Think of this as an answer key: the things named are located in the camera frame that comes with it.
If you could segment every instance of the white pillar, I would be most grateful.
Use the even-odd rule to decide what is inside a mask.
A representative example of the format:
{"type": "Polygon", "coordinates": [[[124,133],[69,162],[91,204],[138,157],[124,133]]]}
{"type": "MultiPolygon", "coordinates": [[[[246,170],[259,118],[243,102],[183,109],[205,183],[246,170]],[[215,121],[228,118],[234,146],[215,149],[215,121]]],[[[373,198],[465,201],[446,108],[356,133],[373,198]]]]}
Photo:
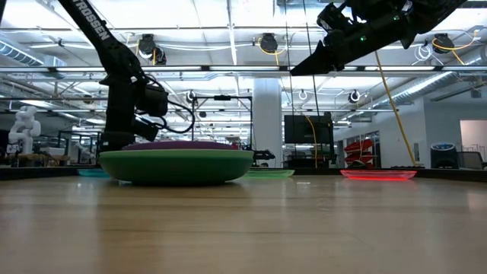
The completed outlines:
{"type": "Polygon", "coordinates": [[[275,160],[269,167],[282,167],[281,85],[277,78],[253,80],[253,144],[257,150],[270,150],[275,160]]]}

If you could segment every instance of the table surface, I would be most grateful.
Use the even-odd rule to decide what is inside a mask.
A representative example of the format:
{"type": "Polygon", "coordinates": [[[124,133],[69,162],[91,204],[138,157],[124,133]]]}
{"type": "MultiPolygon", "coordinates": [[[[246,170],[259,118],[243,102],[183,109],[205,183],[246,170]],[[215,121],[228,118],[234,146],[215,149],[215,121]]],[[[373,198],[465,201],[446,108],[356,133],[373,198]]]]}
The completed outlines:
{"type": "Polygon", "coordinates": [[[481,273],[487,184],[0,182],[0,273],[481,273]]]}

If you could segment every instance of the ceiling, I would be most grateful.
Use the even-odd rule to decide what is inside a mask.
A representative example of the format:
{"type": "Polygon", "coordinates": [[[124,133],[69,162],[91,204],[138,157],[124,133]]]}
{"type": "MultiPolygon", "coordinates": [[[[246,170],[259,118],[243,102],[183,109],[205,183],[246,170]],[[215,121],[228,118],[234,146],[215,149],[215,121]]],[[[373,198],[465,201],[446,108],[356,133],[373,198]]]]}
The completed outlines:
{"type": "MultiPolygon", "coordinates": [[[[280,5],[281,0],[277,1],[279,5],[274,0],[90,0],[90,2],[107,21],[108,27],[116,38],[134,52],[142,34],[154,34],[156,43],[167,55],[168,65],[297,65],[314,51],[315,45],[325,35],[325,32],[316,25],[316,17],[324,4],[317,5],[317,1],[311,0],[306,1],[308,3],[306,14],[302,5],[295,4],[296,1],[290,1],[287,12],[284,12],[280,5]],[[263,33],[275,34],[279,51],[282,51],[277,60],[275,56],[263,54],[259,48],[258,41],[263,33]],[[285,48],[286,41],[289,44],[288,50],[285,48]]],[[[80,31],[73,31],[72,25],[74,22],[57,1],[9,0],[1,25],[0,40],[4,37],[13,41],[22,50],[35,56],[55,56],[67,66],[100,66],[97,52],[87,43],[86,37],[80,31]],[[50,5],[53,11],[46,8],[50,5]]],[[[410,49],[404,50],[399,43],[381,49],[379,51],[381,62],[383,65],[407,66],[430,65],[431,62],[433,65],[437,65],[438,62],[456,65],[458,62],[453,54],[430,55],[421,52],[423,55],[428,55],[428,58],[420,60],[417,45],[423,44],[425,40],[431,41],[436,33],[448,33],[456,46],[469,44],[474,39],[472,46],[457,51],[460,56],[463,56],[483,45],[487,30],[482,29],[476,37],[473,37],[473,28],[485,25],[487,25],[487,8],[458,9],[431,33],[417,36],[410,49]]],[[[148,60],[140,56],[139,59],[143,65],[151,65],[148,60]]],[[[369,55],[349,65],[376,65],[376,60],[374,55],[369,55]]],[[[8,57],[0,56],[0,66],[23,65],[8,57]]],[[[10,78],[45,91],[44,93],[32,92],[27,88],[20,89],[19,92],[25,92],[26,97],[49,96],[55,93],[55,89],[58,92],[65,90],[62,96],[66,97],[82,97],[87,94],[106,97],[107,87],[97,83],[97,80],[103,76],[98,76],[96,73],[71,73],[63,79],[54,79],[39,74],[8,74],[10,78]]],[[[176,97],[175,100],[180,102],[185,102],[185,96],[189,91],[199,96],[251,95],[256,92],[253,79],[263,77],[252,72],[215,75],[192,72],[184,73],[182,76],[176,72],[158,73],[155,76],[164,82],[164,87],[170,90],[171,97],[176,97]]],[[[294,105],[302,108],[314,107],[315,88],[321,108],[350,107],[348,95],[354,90],[370,95],[363,97],[362,100],[374,100],[382,97],[385,92],[378,73],[365,76],[330,74],[317,76],[315,79],[290,78],[287,75],[270,77],[277,78],[282,84],[284,108],[289,107],[290,94],[293,96],[294,105]]],[[[398,88],[412,79],[410,75],[397,75],[389,77],[387,82],[391,88],[398,88]]],[[[0,92],[3,96],[9,96],[5,89],[0,92]]],[[[106,106],[106,102],[103,101],[89,105],[79,101],[63,104],[66,109],[97,109],[106,106]]],[[[208,101],[205,106],[245,110],[244,105],[238,101],[225,103],[208,101]]],[[[83,113],[72,115],[81,118],[88,116],[83,113]]],[[[218,112],[209,113],[206,119],[249,118],[249,113],[242,111],[224,115],[218,112]]],[[[103,120],[103,114],[97,115],[97,119],[103,120]]],[[[182,127],[188,123],[175,113],[170,114],[168,119],[181,123],[182,127]]],[[[244,126],[236,125],[234,128],[241,131],[244,126]]]]}

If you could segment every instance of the white robot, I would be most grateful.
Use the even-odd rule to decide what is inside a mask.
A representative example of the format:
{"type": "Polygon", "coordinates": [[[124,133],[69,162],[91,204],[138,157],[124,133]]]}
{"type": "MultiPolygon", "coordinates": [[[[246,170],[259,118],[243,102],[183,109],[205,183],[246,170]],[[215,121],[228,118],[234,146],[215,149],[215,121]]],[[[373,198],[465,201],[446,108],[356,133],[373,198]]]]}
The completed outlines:
{"type": "Polygon", "coordinates": [[[21,111],[15,114],[15,124],[8,133],[7,153],[15,153],[19,148],[19,141],[22,141],[22,154],[32,153],[32,137],[40,135],[40,123],[34,119],[37,112],[36,107],[21,107],[21,111]]]}

